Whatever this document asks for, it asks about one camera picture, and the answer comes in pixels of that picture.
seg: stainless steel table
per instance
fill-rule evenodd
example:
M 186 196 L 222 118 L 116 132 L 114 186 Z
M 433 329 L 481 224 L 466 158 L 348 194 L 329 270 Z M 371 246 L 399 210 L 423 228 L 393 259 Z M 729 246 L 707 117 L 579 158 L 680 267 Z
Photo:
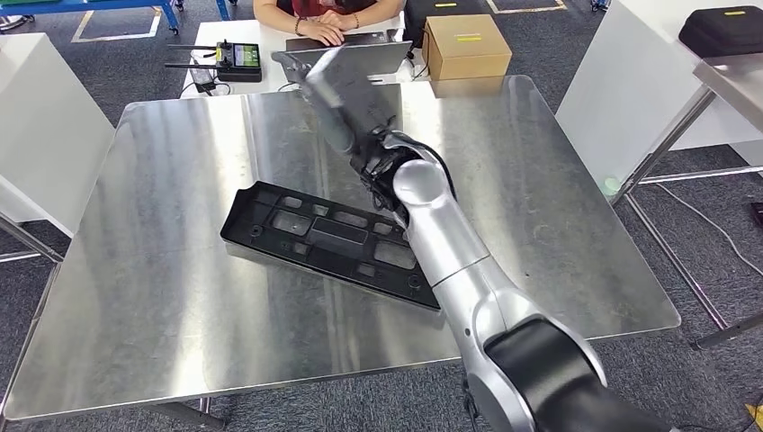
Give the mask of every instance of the stainless steel table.
M 528 77 L 483 97 L 380 88 L 402 129 L 447 161 L 498 262 L 546 309 L 588 338 L 678 325 Z M 456 359 L 436 312 L 224 247 L 234 194 L 256 179 L 371 209 L 315 129 L 296 92 L 129 105 L 4 414 L 44 419 Z
M 710 106 L 715 97 L 720 96 L 737 113 L 750 122 L 752 126 L 763 132 L 763 53 L 706 58 L 696 66 L 694 75 L 702 82 L 702 85 L 673 119 L 665 136 L 660 140 L 660 144 L 647 155 L 633 174 L 628 177 L 612 202 L 616 203 L 620 198 L 624 198 L 628 202 L 668 256 L 670 262 L 689 285 L 715 326 L 718 327 L 718 330 L 714 333 L 693 342 L 695 348 L 707 349 L 726 340 L 736 338 L 749 329 L 763 325 L 763 310 L 736 323 L 726 321 L 710 301 L 699 282 L 689 273 L 686 266 L 670 247 L 670 244 L 662 237 L 646 211 L 633 198 L 631 191 L 636 185 L 660 185 L 660 187 L 664 188 L 661 185 L 663 183 L 763 171 L 763 166 L 742 166 L 739 168 L 647 177 L 654 166 L 657 165 L 662 157 L 678 142 L 678 139 L 683 136 L 696 119 Z

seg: red shirt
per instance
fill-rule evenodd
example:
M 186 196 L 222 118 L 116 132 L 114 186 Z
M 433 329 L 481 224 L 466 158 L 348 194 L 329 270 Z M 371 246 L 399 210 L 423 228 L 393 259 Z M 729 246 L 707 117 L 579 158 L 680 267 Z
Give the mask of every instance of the red shirt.
M 292 7 L 295 15 L 303 17 L 321 16 L 329 10 L 338 14 L 346 13 L 336 0 L 292 0 Z

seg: plastic part with holes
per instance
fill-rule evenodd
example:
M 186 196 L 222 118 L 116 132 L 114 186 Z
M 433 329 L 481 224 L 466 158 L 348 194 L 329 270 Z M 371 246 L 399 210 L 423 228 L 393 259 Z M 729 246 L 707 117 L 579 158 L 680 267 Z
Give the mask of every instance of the plastic part with holes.
M 280 220 L 278 229 L 274 226 L 275 218 L 284 213 L 291 214 L 287 221 L 293 226 L 289 223 L 283 226 Z M 365 220 L 364 228 L 337 220 L 338 213 Z M 308 229 L 301 225 L 305 218 L 309 220 Z M 346 215 L 339 219 L 346 220 Z M 381 243 L 410 251 L 403 235 L 401 227 L 379 214 L 265 182 L 236 193 L 220 231 L 228 243 L 247 251 L 439 310 L 418 263 L 406 269 L 374 257 Z M 256 260 L 256 256 L 246 255 Z

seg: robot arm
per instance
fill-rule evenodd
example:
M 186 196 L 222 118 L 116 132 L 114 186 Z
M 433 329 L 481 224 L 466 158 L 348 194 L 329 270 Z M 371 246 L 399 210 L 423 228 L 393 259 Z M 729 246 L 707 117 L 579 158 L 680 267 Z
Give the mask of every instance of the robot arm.
M 395 131 L 394 117 L 341 49 L 312 68 L 288 54 L 328 144 L 394 214 L 461 351 L 469 391 L 497 431 L 669 432 L 606 388 L 586 340 L 541 310 L 501 270 L 455 199 L 444 161 Z

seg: gray carpet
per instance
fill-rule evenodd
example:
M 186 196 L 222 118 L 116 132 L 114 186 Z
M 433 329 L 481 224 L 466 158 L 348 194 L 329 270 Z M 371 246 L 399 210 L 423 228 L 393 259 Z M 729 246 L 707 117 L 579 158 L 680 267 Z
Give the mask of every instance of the gray carpet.
M 568 11 L 504 14 L 498 26 L 514 51 L 509 73 L 532 77 L 549 105 L 556 109 L 601 20 L 588 2 L 566 1 Z M 251 2 L 233 9 L 238 19 L 252 17 Z M 182 60 L 167 43 L 193 43 L 199 22 L 218 21 L 214 3 L 187 1 L 178 14 L 181 34 L 166 30 L 162 19 L 157 37 L 147 40 L 69 43 L 82 14 L 42 15 L 16 32 L 47 32 L 93 98 L 112 122 L 125 104 L 174 98 L 184 72 L 166 70 L 164 61 Z M 94 34 L 145 26 L 140 11 L 96 13 Z M 733 167 L 743 161 L 726 146 L 671 153 L 660 172 Z M 756 175 L 669 185 L 671 191 L 707 212 L 737 241 L 742 253 L 763 266 L 763 229 L 754 225 L 747 204 L 763 201 L 763 180 Z M 723 243 L 723 238 L 690 211 L 656 187 L 636 193 L 650 216 L 717 301 L 728 319 L 763 307 L 763 278 L 753 274 Z M 626 205 L 616 210 L 650 267 L 676 303 L 684 323 L 680 329 L 595 342 L 609 372 L 610 385 L 627 400 L 676 425 L 697 424 L 710 430 L 737 431 L 749 421 L 742 403 L 763 392 L 757 356 L 763 331 L 751 332 L 707 352 L 695 352 L 688 341 L 713 330 L 667 258 Z M 44 223 L 31 230 L 58 248 L 66 240 Z M 0 251 L 17 248 L 0 237 Z M 49 266 L 40 259 L 0 265 L 0 385 L 8 376 L 40 296 Z M 304 384 L 216 398 L 213 414 L 229 421 L 233 431 L 291 430 L 471 430 L 462 411 L 459 364 L 438 364 L 395 373 Z M 115 410 L 76 418 L 11 425 L 13 432 L 48 430 L 158 431 L 198 430 L 143 409 Z M 687 427 L 686 431 L 703 430 Z

